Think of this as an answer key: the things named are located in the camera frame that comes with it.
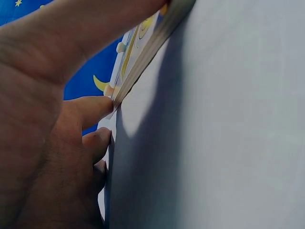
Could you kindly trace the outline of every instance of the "blue fabric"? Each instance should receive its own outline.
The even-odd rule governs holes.
[[[0,0],[0,25],[23,17],[50,0]],[[64,91],[64,100],[70,100],[88,95],[103,95],[93,81],[95,75],[99,81],[108,83],[117,56],[116,46],[121,39],[109,45],[91,60],[89,60],[67,83]],[[95,131],[97,125],[83,131],[83,134]]]

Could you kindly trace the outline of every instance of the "yellow star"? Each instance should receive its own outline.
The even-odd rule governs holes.
[[[15,2],[15,3],[16,3],[15,7],[20,6],[20,4],[22,4],[22,0],[17,0],[17,2]]]

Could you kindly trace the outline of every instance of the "finger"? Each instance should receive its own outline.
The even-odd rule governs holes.
[[[59,0],[4,26],[0,61],[64,85],[86,60],[166,0]]]
[[[87,96],[66,101],[76,112],[82,130],[97,124],[102,118],[113,111],[113,102],[106,96]]]
[[[106,183],[107,165],[106,162],[101,160],[93,166],[93,178],[96,184],[96,189],[100,192]]]
[[[82,144],[92,157],[92,163],[96,164],[106,154],[111,139],[111,131],[107,128],[100,128],[82,138]]]

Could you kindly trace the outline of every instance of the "white surface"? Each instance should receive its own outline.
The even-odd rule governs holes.
[[[197,0],[118,113],[110,229],[305,228],[304,12]]]

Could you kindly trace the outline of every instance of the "stack of cards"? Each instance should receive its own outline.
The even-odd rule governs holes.
[[[160,47],[190,11],[195,0],[172,0],[157,13],[127,32],[117,46],[117,59],[104,95],[121,104]]]

